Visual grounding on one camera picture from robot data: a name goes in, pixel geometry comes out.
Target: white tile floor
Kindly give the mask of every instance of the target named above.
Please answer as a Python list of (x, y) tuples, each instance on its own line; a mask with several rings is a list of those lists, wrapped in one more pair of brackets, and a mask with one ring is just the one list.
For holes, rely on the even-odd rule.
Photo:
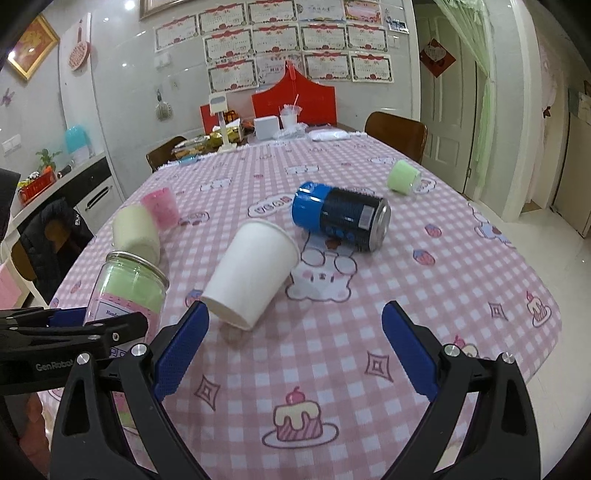
[[(542, 477), (564, 455), (591, 413), (591, 239), (583, 239), (550, 210), (524, 213), (505, 223), (477, 207), (531, 265), (558, 303), (563, 331), (556, 348), (528, 383), (542, 457)], [(441, 465), (458, 449), (450, 449)]]

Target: door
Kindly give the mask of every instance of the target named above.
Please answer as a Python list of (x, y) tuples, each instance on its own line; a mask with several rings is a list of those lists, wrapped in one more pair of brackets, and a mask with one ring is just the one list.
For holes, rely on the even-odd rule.
[(570, 114), (569, 145), (553, 209), (582, 236), (589, 233), (591, 213), (591, 125)]
[(435, 38), (456, 62), (439, 78), (421, 62), (421, 122), (427, 126), (423, 167), (464, 192), (476, 116), (476, 62), (437, 5), (415, 5), (418, 46)]
[(96, 235), (100, 228), (121, 206), (113, 177), (109, 177), (76, 205), (90, 231)]

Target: light green cup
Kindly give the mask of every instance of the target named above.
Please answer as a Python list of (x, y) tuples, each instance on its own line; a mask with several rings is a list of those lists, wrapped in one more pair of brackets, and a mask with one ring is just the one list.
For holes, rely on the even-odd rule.
[(409, 195), (421, 183), (421, 172), (404, 160), (398, 160), (388, 175), (387, 186), (403, 195)]

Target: green curtain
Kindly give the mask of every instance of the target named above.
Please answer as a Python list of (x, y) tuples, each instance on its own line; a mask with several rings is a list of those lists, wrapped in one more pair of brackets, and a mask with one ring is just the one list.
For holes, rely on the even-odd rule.
[(486, 42), (485, 22), (488, 15), (483, 0), (435, 0), (437, 6), (452, 24), (486, 76), (480, 113), (480, 128), (476, 139), (474, 159), (478, 189), (482, 189), (491, 157), (495, 131), (496, 88), (492, 80), (490, 53)]

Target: pink cup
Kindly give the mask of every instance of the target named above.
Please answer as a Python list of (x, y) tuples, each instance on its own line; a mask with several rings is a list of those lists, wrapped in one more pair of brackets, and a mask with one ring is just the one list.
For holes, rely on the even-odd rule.
[(176, 198), (168, 187), (147, 194), (141, 203), (152, 214), (158, 230), (176, 226), (181, 218)]

